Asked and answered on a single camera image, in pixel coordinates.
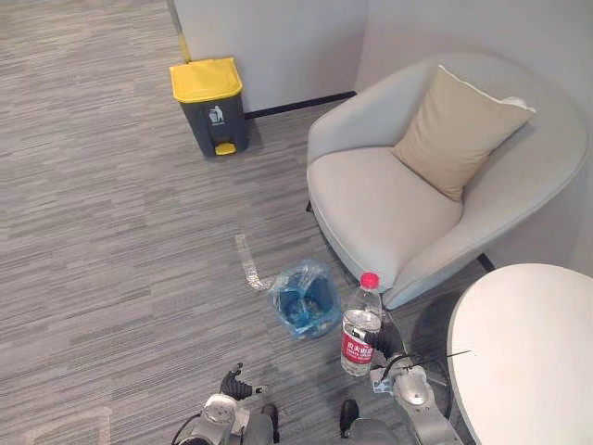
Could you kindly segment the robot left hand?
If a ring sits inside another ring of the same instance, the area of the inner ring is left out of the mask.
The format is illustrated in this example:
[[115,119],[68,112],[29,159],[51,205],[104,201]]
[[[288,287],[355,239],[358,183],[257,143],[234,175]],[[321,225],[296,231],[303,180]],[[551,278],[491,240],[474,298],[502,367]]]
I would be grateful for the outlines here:
[[242,362],[239,362],[223,377],[220,385],[220,394],[231,397],[235,401],[243,401],[254,394],[254,389],[251,385],[238,379],[243,365]]

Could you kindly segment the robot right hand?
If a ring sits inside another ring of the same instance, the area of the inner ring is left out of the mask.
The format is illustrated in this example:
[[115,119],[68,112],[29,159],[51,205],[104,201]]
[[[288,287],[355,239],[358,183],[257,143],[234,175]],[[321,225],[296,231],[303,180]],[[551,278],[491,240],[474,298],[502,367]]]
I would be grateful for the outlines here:
[[365,341],[379,351],[388,362],[406,354],[401,334],[388,317],[382,320],[378,332],[365,335]]

